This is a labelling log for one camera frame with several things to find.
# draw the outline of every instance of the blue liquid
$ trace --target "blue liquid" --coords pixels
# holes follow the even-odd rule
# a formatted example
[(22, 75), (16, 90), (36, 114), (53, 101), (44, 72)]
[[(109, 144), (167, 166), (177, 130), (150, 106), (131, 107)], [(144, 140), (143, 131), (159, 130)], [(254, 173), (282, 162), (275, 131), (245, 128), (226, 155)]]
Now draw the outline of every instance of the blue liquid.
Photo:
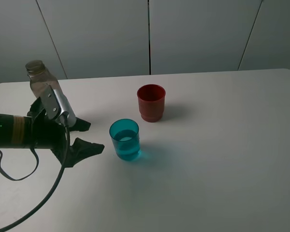
[(138, 157), (140, 139), (137, 133), (132, 130), (122, 130), (115, 135), (114, 139), (117, 140), (114, 144), (115, 151), (121, 159), (133, 160)]

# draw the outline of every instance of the red plastic cup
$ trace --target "red plastic cup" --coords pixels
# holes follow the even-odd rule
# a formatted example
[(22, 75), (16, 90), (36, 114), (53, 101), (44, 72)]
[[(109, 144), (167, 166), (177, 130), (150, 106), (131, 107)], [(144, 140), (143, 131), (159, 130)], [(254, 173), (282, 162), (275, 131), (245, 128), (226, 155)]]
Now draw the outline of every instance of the red plastic cup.
[(165, 99), (164, 88), (154, 84), (142, 86), (137, 91), (137, 97), (142, 119), (147, 122), (157, 122), (162, 118)]

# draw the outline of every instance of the cup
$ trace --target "cup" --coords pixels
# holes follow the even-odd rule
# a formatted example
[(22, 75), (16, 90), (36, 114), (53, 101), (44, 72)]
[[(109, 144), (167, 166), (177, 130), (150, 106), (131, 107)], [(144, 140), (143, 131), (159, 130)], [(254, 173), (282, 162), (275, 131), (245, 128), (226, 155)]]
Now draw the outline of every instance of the cup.
[(165, 99), (164, 88), (154, 84), (145, 85), (137, 91), (137, 97), (142, 119), (147, 122), (157, 122), (162, 118)]
[(110, 127), (115, 152), (123, 160), (133, 160), (140, 153), (139, 126), (131, 119), (120, 119)]

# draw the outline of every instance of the table surface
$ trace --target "table surface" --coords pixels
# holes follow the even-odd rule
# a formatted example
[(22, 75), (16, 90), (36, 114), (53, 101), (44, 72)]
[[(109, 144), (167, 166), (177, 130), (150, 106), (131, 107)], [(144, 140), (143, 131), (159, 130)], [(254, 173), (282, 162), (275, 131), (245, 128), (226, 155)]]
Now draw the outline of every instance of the table surface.
[[(140, 117), (136, 91), (166, 90), (162, 120)], [(14, 232), (290, 232), (290, 71), (262, 70), (62, 80), (73, 132), (105, 145), (66, 169), (50, 200)], [(26, 115), (28, 82), (0, 84), (0, 113)], [(119, 159), (109, 128), (140, 126), (142, 156)], [(3, 149), (14, 178), (35, 166), (29, 150)], [(20, 182), (0, 174), (0, 228), (22, 217), (52, 187), (60, 164), (37, 150), (36, 173)]]

